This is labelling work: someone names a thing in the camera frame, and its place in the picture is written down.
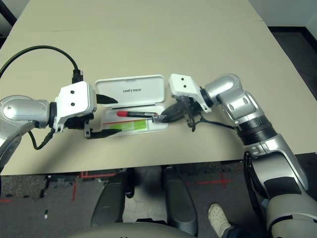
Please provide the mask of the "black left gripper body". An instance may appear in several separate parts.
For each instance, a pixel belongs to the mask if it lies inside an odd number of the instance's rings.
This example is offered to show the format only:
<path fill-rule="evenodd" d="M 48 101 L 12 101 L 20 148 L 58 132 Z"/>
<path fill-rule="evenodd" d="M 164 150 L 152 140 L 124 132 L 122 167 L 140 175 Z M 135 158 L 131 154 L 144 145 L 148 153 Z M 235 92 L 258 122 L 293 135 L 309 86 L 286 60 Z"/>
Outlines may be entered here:
<path fill-rule="evenodd" d="M 67 119 L 65 127 L 68 129 L 83 130 L 85 138 L 94 138 L 90 127 L 90 121 L 93 119 L 94 115 L 92 113 L 80 117 L 72 117 Z"/>

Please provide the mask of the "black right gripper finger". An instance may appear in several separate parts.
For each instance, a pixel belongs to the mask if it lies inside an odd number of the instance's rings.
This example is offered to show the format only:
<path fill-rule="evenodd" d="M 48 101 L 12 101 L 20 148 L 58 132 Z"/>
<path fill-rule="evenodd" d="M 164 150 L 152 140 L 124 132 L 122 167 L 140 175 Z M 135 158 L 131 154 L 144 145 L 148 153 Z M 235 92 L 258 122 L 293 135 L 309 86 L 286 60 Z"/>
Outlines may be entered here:
<path fill-rule="evenodd" d="M 184 118 L 183 113 L 175 113 L 175 114 L 166 114 L 162 119 L 162 123 L 173 123 Z"/>
<path fill-rule="evenodd" d="M 184 109 L 179 103 L 175 103 L 164 110 L 164 114 L 167 116 L 183 116 Z"/>

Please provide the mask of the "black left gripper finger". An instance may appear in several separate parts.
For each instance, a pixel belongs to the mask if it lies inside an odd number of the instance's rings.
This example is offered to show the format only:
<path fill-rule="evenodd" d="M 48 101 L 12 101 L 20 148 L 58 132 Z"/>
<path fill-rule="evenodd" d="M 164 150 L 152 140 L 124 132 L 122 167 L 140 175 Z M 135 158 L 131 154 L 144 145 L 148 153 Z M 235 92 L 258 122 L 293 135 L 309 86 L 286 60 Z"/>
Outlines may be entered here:
<path fill-rule="evenodd" d="M 108 97 L 106 95 L 97 94 L 96 95 L 97 104 L 117 104 L 118 101 L 114 98 Z"/>
<path fill-rule="evenodd" d="M 93 132 L 92 129 L 90 129 L 90 132 L 88 132 L 86 138 L 87 139 L 106 138 L 117 133 L 119 133 L 119 129 L 103 129 L 97 132 Z"/>

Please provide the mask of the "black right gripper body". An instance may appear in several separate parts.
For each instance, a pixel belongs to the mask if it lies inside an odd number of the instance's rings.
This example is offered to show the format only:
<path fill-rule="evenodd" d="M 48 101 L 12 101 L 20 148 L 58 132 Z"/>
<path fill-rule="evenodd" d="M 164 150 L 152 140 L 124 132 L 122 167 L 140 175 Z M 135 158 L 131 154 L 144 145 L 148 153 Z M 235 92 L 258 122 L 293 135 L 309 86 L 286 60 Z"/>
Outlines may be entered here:
<path fill-rule="evenodd" d="M 196 130 L 196 125 L 201 121 L 201 105 L 192 98 L 177 97 L 177 103 L 181 104 L 184 109 L 184 118 L 192 131 Z"/>

